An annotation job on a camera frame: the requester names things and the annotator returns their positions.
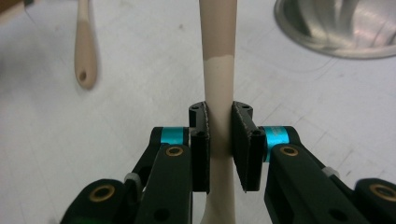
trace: screw hole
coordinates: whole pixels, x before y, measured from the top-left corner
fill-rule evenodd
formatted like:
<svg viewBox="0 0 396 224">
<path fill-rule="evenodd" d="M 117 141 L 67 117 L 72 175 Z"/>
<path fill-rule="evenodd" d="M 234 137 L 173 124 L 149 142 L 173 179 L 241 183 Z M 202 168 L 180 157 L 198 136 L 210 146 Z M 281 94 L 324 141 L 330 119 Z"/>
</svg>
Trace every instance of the screw hole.
<svg viewBox="0 0 396 224">
<path fill-rule="evenodd" d="M 183 148 L 169 147 L 168 149 L 166 149 L 165 153 L 166 153 L 166 155 L 171 156 L 171 157 L 180 156 L 181 154 L 183 154 Z"/>
<path fill-rule="evenodd" d="M 347 215 L 341 212 L 340 210 L 330 209 L 329 213 L 334 219 L 337 219 L 338 221 L 342 221 L 342 222 L 347 221 Z"/>
<path fill-rule="evenodd" d="M 154 212 L 154 218 L 157 221 L 166 221 L 170 217 L 170 213 L 165 208 L 160 208 Z"/>
<path fill-rule="evenodd" d="M 297 156 L 298 150 L 293 147 L 282 147 L 280 151 L 287 156 Z"/>
<path fill-rule="evenodd" d="M 104 202 L 113 196 L 116 189 L 112 185 L 102 185 L 91 191 L 90 200 L 94 203 Z"/>
</svg>

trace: stainless steel bowl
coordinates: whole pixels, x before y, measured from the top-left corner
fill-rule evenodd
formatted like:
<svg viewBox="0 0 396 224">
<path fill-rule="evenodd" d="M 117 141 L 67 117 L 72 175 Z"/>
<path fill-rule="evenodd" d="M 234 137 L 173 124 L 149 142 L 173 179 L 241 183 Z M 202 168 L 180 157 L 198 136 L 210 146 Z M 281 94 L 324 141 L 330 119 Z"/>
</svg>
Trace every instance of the stainless steel bowl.
<svg viewBox="0 0 396 224">
<path fill-rule="evenodd" d="M 276 22 L 295 42 L 343 58 L 396 55 L 396 0 L 277 0 Z"/>
</svg>

